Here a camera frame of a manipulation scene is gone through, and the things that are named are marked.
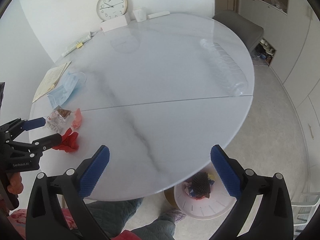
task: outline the gray upholstered chair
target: gray upholstered chair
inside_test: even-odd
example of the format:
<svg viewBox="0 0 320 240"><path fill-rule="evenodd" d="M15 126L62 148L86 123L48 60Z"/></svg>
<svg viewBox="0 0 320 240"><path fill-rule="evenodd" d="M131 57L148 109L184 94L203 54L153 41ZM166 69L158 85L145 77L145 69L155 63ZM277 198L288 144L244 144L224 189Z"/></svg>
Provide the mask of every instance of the gray upholstered chair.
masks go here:
<svg viewBox="0 0 320 240"><path fill-rule="evenodd" d="M251 52L263 38L264 30L262 27L243 18L234 11L222 11L216 14L213 19L227 26L237 34L249 52Z"/></svg>

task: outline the clock face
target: clock face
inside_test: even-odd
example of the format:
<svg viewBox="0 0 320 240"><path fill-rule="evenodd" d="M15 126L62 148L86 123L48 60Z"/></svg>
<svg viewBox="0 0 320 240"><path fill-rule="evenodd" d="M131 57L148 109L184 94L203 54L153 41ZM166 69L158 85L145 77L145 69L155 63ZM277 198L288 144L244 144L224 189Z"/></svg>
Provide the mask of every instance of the clock face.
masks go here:
<svg viewBox="0 0 320 240"><path fill-rule="evenodd" d="M97 14L104 20L110 20L125 14L127 0L99 0Z"/></svg>

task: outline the paper on wall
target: paper on wall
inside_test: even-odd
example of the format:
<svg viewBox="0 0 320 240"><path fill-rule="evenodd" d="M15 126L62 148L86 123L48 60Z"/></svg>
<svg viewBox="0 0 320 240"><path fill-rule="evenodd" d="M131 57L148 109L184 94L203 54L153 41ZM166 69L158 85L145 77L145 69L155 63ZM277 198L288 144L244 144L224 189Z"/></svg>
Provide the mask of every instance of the paper on wall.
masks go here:
<svg viewBox="0 0 320 240"><path fill-rule="evenodd" d="M32 102L35 102L38 100L41 96L43 96L45 93L49 92L50 90L54 89L57 85L59 79L61 78L64 71L68 68L71 61L62 64L58 67L54 67L52 69L49 69L47 73L45 74L43 80L41 81L39 87L37 88L37 91L35 93L35 96L33 97Z"/></svg>

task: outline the clear plastic bottle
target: clear plastic bottle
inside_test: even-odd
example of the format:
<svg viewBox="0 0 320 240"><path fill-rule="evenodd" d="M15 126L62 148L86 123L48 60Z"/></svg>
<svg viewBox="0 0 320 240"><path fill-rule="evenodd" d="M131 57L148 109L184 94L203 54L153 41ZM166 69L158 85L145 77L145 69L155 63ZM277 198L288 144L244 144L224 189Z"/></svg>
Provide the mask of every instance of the clear plastic bottle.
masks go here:
<svg viewBox="0 0 320 240"><path fill-rule="evenodd" d="M231 97L243 95L248 88L248 81L237 63L216 42L202 39L200 45L207 52L207 60L220 87Z"/></svg>

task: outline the round marble table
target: round marble table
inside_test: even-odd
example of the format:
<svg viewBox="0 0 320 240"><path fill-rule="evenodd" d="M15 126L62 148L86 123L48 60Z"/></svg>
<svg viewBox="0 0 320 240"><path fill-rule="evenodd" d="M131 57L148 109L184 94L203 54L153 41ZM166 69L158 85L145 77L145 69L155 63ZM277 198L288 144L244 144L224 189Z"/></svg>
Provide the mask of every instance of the round marble table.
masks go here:
<svg viewBox="0 0 320 240"><path fill-rule="evenodd" d="M215 82L200 46L203 38L219 43L242 69L248 81L244 95L229 97ZM40 168L48 176L60 175L92 157L100 145L108 146L110 162L89 197L93 200L144 197L192 176L210 163L213 145L225 148L234 138L253 99L248 50L212 19L171 14L132 21L98 32L56 65L70 60L68 70L87 77L62 105L82 111L80 147L74 153L45 151ZM30 119L51 111L43 96L33 103ZM35 129L30 141L52 133Z"/></svg>

